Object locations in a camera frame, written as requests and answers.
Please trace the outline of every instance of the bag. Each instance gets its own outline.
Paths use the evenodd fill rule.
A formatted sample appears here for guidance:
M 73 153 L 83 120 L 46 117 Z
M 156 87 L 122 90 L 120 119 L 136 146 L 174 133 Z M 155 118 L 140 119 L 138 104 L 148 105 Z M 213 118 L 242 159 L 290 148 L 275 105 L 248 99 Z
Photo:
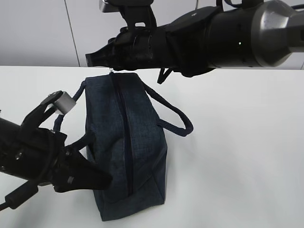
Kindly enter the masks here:
M 94 190 L 103 221 L 121 219 L 165 201 L 167 143 L 163 129 L 185 137 L 193 131 L 187 116 L 143 83 L 137 74 L 110 73 L 87 78 L 86 131 L 96 140 L 87 146 L 88 160 L 112 175 L 108 190 Z M 176 112 L 186 128 L 159 118 L 148 95 Z M 55 129 L 60 130 L 63 116 Z

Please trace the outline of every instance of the navy fabric tote bag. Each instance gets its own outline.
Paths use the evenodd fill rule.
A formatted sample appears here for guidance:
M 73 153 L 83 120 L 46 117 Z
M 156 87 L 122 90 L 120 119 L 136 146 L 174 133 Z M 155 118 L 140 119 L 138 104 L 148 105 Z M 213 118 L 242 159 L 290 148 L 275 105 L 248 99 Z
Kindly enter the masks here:
M 85 90 L 86 131 L 95 140 L 88 160 L 112 175 L 107 190 L 94 190 L 103 221 L 121 219 L 165 202 L 167 143 L 163 129 L 182 137 L 193 131 L 188 117 L 149 88 L 135 73 L 110 73 L 87 78 L 74 96 Z M 176 112 L 185 129 L 159 118 L 147 94 Z M 60 130 L 63 116 L 55 123 Z

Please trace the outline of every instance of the white table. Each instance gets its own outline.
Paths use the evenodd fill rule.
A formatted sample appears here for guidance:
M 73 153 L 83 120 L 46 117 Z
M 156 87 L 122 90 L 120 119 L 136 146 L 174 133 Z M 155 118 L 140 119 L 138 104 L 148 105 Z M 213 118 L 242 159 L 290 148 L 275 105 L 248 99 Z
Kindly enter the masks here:
M 73 94 L 104 68 L 0 67 L 1 117 L 20 124 L 49 93 Z M 90 190 L 52 187 L 17 210 L 0 213 L 1 228 L 302 228 L 304 227 L 303 71 L 217 70 L 193 79 L 142 79 L 193 121 L 187 138 L 166 132 L 167 197 L 163 206 L 102 222 Z M 160 116 L 182 125 L 159 104 Z M 85 98 L 65 119 L 67 143 L 81 137 Z M 55 117 L 43 127 L 52 127 Z M 0 174 L 0 202 L 24 181 Z

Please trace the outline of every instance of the black robotic arm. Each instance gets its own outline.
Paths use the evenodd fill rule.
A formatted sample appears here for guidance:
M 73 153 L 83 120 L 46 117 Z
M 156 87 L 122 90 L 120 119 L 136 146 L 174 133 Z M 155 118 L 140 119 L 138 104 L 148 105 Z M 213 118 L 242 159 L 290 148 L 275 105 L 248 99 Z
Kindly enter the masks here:
M 237 9 L 223 11 L 222 0 L 217 0 L 215 7 L 194 10 L 157 27 L 148 6 L 152 0 L 100 2 L 103 12 L 119 11 L 128 26 L 108 45 L 86 55 L 89 67 L 118 71 L 162 68 L 159 82 L 163 82 L 172 71 L 192 77 L 216 68 L 275 67 L 292 53 L 304 52 L 304 12 L 296 11 L 304 5 L 225 0 Z M 135 10 L 142 14 L 128 13 Z M 134 27 L 136 22 L 146 26 Z

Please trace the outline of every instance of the screw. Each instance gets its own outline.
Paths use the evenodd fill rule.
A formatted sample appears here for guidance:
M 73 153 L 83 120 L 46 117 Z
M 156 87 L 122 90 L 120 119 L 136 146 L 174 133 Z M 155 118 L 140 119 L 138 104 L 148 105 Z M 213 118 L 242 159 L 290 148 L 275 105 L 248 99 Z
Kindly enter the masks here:
M 16 160 L 18 161 L 20 158 L 21 158 L 21 156 L 22 156 L 22 152 L 19 152 L 17 155 L 16 155 Z

